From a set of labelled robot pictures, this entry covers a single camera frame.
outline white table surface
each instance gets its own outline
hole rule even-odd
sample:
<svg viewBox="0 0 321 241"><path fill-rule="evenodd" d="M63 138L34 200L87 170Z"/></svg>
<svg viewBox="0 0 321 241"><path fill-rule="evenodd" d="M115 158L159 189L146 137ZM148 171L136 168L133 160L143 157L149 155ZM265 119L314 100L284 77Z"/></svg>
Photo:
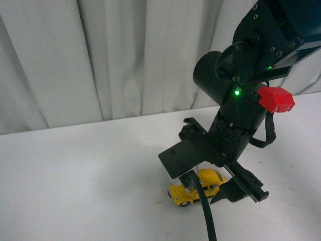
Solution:
<svg viewBox="0 0 321 241"><path fill-rule="evenodd" d="M321 240L321 93L294 99L274 115L276 141L239 159L269 197L211 205L218 241ZM217 110L0 136L0 240L207 240L201 204L174 205L157 155L184 118L208 130Z"/></svg>

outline curtain fold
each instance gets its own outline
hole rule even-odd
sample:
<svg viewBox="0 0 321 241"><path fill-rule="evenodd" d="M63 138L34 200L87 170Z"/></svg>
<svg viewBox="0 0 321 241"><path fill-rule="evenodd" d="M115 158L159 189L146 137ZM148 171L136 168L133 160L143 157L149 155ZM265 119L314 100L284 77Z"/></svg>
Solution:
<svg viewBox="0 0 321 241"><path fill-rule="evenodd" d="M0 2L0 134L216 105L197 61L255 0ZM321 51L271 81L321 91Z"/></svg>

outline toy car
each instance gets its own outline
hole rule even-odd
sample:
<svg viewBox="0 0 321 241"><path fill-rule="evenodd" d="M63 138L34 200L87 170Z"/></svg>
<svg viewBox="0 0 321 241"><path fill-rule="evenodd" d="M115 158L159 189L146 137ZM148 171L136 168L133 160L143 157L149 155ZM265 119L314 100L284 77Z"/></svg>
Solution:
<svg viewBox="0 0 321 241"><path fill-rule="evenodd" d="M213 169L201 169L199 170L198 176L207 198L214 197L219 191L219 186L226 182L226 177ZM179 186L170 184L168 195L173 199L176 205L182 207L200 200L199 194L195 188L192 187L186 191L182 184Z"/></svg>

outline black cable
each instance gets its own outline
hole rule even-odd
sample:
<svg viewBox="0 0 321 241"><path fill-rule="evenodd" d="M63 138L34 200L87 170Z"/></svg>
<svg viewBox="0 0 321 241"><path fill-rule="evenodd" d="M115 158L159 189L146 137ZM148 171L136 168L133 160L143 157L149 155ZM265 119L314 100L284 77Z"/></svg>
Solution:
<svg viewBox="0 0 321 241"><path fill-rule="evenodd" d="M196 188L200 196L203 213L205 217L205 222L206 222L207 234L209 236L209 241L217 241L211 208L207 200L207 197L205 195L205 192L199 181L199 177L196 175L194 171L188 172L186 176L193 183L193 186Z"/></svg>
<svg viewBox="0 0 321 241"><path fill-rule="evenodd" d="M214 65L214 69L215 69L215 73L216 73L216 76L220 79L223 79L223 76L220 76L219 74L219 68L220 68L220 65L223 63L223 61L229 57L231 54L233 54L233 52L237 51L237 50L250 50L251 49L251 44L250 43L247 43L247 42L237 42L237 43L234 43L232 45L230 45L229 47L227 47L223 53L218 57L218 59L216 60L215 62L215 65Z"/></svg>

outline red plastic part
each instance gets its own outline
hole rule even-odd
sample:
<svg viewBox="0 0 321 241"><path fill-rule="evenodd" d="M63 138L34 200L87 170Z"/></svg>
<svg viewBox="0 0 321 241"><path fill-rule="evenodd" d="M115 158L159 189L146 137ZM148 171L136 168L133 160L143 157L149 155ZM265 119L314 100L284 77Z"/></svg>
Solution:
<svg viewBox="0 0 321 241"><path fill-rule="evenodd" d="M281 87L265 86L257 93L261 96L259 104L271 113L290 111L295 105L292 94Z"/></svg>

